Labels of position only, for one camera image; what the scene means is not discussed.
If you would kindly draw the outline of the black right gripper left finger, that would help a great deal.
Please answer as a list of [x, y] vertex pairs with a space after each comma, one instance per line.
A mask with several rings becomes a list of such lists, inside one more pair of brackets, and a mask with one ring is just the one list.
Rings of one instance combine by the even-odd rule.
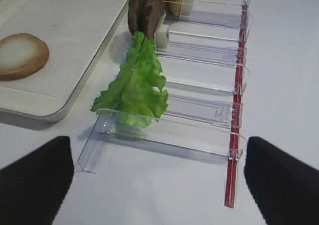
[[51, 225], [74, 176], [71, 141], [58, 136], [0, 171], [0, 223]]

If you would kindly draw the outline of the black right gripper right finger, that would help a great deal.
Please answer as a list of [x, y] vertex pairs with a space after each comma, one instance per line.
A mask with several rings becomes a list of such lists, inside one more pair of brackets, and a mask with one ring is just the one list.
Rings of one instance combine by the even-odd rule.
[[247, 187], [268, 225], [319, 223], [319, 172], [258, 136], [248, 139]]

